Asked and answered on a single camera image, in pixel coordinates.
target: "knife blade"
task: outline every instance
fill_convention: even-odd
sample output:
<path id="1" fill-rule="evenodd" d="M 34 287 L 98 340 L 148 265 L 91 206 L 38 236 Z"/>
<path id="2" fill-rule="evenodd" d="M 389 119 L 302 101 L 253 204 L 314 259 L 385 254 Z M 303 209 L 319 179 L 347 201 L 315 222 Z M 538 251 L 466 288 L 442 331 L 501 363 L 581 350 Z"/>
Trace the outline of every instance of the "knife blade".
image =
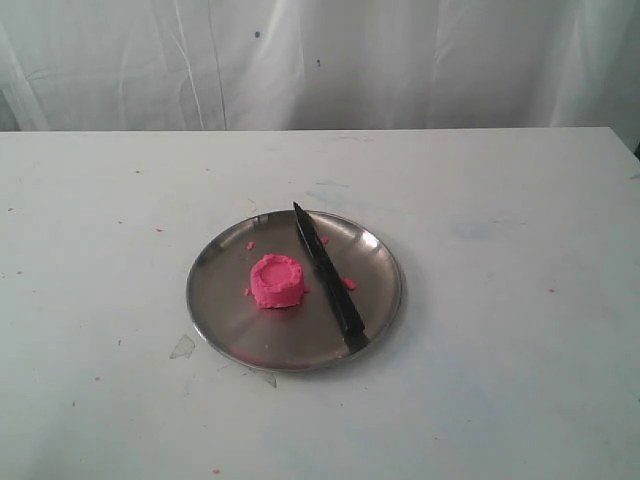
<path id="1" fill-rule="evenodd" d="M 293 202 L 293 210 L 296 215 L 298 233 L 307 247 L 318 277 L 323 283 L 329 304 L 343 335 L 345 337 L 361 335 L 364 331 L 362 318 L 318 237 L 311 216 L 296 202 Z"/>

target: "pink crumb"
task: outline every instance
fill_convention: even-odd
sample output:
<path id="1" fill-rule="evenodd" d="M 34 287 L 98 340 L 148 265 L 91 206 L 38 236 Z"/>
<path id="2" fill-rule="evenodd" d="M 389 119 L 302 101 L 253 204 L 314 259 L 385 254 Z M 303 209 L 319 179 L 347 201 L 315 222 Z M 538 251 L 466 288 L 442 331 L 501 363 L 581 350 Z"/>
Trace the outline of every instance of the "pink crumb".
<path id="1" fill-rule="evenodd" d="M 358 284 L 349 277 L 344 277 L 342 279 L 342 283 L 344 283 L 344 286 L 347 287 L 347 290 L 355 290 L 356 288 L 358 288 Z"/>

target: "stainless steel plate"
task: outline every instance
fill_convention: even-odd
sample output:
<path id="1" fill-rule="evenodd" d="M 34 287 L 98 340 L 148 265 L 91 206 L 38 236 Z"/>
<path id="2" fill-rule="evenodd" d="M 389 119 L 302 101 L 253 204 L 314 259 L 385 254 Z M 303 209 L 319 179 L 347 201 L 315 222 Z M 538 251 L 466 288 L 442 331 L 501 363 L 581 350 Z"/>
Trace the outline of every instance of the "stainless steel plate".
<path id="1" fill-rule="evenodd" d="M 329 238 L 327 252 L 343 277 L 358 285 L 351 292 L 369 345 L 394 320 L 402 297 L 402 275 L 389 249 L 350 220 L 309 212 L 318 234 Z M 249 242 L 253 250 L 247 250 Z M 251 267 L 268 253 L 302 264 L 311 293 L 286 309 L 258 309 L 249 287 Z M 265 370 L 308 370 L 353 358 L 364 345 L 348 347 L 320 281 L 296 231 L 293 211 L 272 212 L 240 222 L 216 237 L 189 274 L 187 302 L 196 329 L 216 350 Z"/>

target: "paint speck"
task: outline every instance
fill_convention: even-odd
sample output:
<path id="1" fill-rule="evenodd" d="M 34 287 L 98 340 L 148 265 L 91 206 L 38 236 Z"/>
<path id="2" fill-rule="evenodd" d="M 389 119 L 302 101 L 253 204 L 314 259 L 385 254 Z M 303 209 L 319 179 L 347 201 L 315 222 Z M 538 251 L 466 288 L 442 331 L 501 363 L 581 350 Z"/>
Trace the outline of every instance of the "paint speck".
<path id="1" fill-rule="evenodd" d="M 344 286 L 347 287 L 347 290 L 350 290 L 350 291 L 353 291 L 356 288 L 358 288 L 358 284 L 349 277 L 344 277 L 342 279 L 342 283 L 344 283 Z"/>
<path id="2" fill-rule="evenodd" d="M 193 351 L 195 350 L 195 348 L 196 348 L 195 342 L 191 340 L 191 338 L 189 338 L 188 335 L 183 335 L 182 337 L 180 337 L 180 340 L 178 340 L 178 343 L 173 348 L 171 355 L 169 355 L 169 359 L 173 360 L 174 358 L 178 358 L 178 357 L 189 358 L 193 353 Z"/>

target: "white curtain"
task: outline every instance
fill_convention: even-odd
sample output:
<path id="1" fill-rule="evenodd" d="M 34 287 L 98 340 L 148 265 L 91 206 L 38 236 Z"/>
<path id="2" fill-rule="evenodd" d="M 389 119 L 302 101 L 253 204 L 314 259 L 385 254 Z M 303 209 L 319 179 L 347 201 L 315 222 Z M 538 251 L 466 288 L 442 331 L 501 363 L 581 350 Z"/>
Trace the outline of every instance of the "white curtain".
<path id="1" fill-rule="evenodd" d="M 0 0 L 23 130 L 609 125 L 640 0 Z"/>

